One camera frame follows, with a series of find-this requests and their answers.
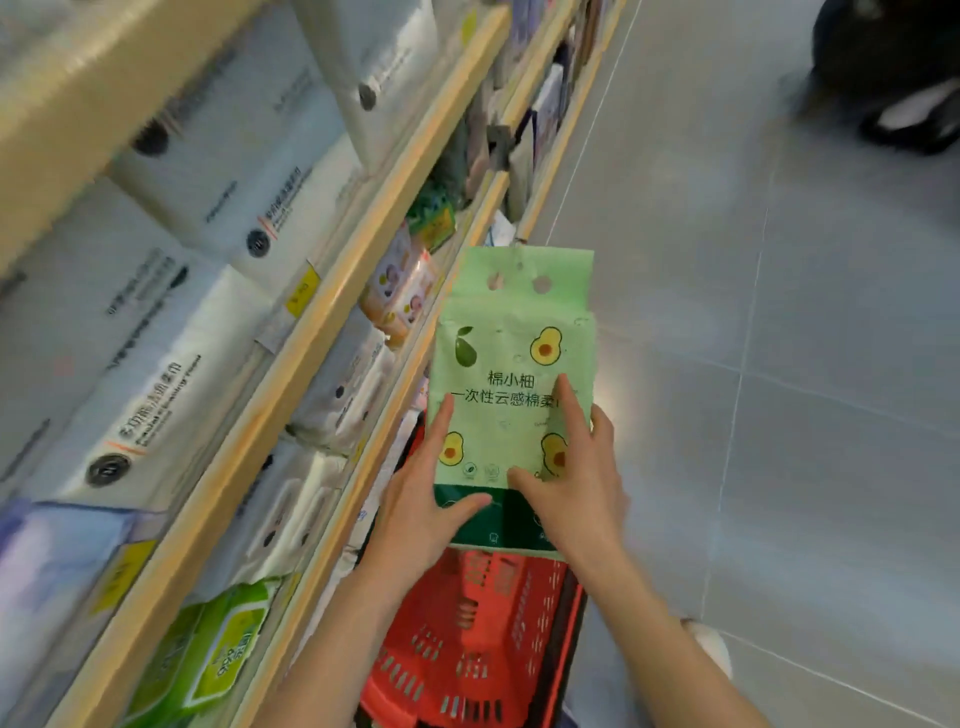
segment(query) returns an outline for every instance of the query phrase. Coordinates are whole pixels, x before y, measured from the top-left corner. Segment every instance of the wooden shelf edge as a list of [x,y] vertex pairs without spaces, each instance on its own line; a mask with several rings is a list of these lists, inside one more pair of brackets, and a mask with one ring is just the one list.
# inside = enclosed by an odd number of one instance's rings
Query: wooden shelf edge
[[0,78],[0,274],[264,0],[99,0]]
[[430,318],[424,322],[420,335],[413,343],[410,354],[400,372],[396,387],[387,401],[386,407],[377,422],[370,441],[364,448],[356,470],[337,510],[330,520],[323,540],[310,560],[300,582],[287,606],[286,613],[274,634],[250,687],[244,694],[243,702],[233,718],[230,728],[250,728],[255,722],[266,698],[282,680],[300,643],[303,630],[313,615],[320,595],[340,558],[347,538],[356,523],[357,515],[367,499],[373,481],[383,465],[387,451],[393,444],[399,428],[400,418],[409,409],[410,402],[417,392],[420,380],[429,363],[433,348],[433,336],[437,318],[443,306],[444,298],[449,294],[456,275],[457,266],[467,247],[482,244],[490,227],[494,213],[499,209],[507,193],[510,176],[506,172],[495,173],[486,195],[476,206],[472,222],[464,237],[460,252],[454,258],[444,285],[430,311]]
[[557,0],[543,19],[504,88],[505,96],[509,96],[498,114],[497,123],[516,132],[523,115],[534,103],[534,95],[540,90],[546,70],[573,22],[577,5],[578,0]]
[[534,179],[537,187],[534,189],[530,202],[527,203],[527,208],[520,219],[519,225],[516,226],[516,237],[519,240],[529,240],[534,232],[534,227],[537,226],[537,220],[540,218],[547,195],[550,193],[553,181],[557,177],[557,170],[560,169],[560,162],[564,158],[564,152],[570,143],[570,137],[573,136],[573,129],[584,110],[584,104],[587,102],[590,89],[593,87],[597,72],[600,70],[600,63],[603,61],[604,54],[616,30],[616,25],[620,20],[620,14],[626,4],[627,0],[617,0],[616,4],[609,10],[610,16],[607,19],[607,26],[604,28],[601,44],[580,74],[580,80],[573,92],[573,97],[570,99],[560,132],[553,141],[553,149],[547,156],[546,163],[538,175],[539,178]]
[[107,728],[121,715],[156,645],[323,363],[509,29],[509,9],[491,9],[483,16],[367,214],[90,653],[48,728]]

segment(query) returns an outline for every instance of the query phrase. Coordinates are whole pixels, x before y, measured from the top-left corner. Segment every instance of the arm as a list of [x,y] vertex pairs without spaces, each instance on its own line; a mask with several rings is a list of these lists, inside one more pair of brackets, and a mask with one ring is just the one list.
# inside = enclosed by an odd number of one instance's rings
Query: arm
[[568,441],[566,475],[542,483],[508,472],[596,602],[658,728],[769,728],[670,615],[623,546],[628,501],[613,456],[613,425],[594,405],[591,432],[566,376],[557,380]]
[[484,494],[444,510],[433,498],[433,475],[452,416],[447,395],[423,445],[387,486],[363,561],[337,588],[256,728],[348,726],[400,602],[460,526],[490,504]]

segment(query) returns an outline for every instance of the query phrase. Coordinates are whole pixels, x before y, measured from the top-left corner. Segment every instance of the hand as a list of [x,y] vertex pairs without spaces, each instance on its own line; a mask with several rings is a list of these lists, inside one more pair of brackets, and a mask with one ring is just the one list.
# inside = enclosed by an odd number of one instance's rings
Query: hand
[[441,508],[433,498],[437,460],[452,417],[453,396],[446,395],[422,445],[387,485],[361,562],[395,580],[404,593],[437,563],[460,526],[492,501],[489,494],[477,494]]
[[566,474],[544,483],[521,468],[510,468],[507,480],[523,493],[547,538],[577,571],[603,558],[611,547],[622,547],[630,500],[616,470],[610,418],[594,404],[590,432],[566,375],[557,377],[555,392],[566,423]]

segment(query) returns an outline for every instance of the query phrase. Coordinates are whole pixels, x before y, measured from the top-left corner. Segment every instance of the tile floor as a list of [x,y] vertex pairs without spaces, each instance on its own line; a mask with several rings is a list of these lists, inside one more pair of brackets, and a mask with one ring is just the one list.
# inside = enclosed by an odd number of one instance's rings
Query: tile floor
[[[782,728],[960,726],[960,151],[795,112],[819,0],[629,0],[531,242],[596,252],[631,547]],[[592,610],[568,691],[633,726]]]

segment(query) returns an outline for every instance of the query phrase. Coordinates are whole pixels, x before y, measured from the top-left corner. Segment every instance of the white shoe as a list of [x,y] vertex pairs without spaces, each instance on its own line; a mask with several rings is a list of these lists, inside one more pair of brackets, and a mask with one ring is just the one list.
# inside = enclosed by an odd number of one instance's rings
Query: white shoe
[[727,649],[727,643],[720,637],[720,633],[696,619],[681,619],[680,622],[687,634],[697,641],[710,659],[732,680],[733,664],[730,660],[730,651]]

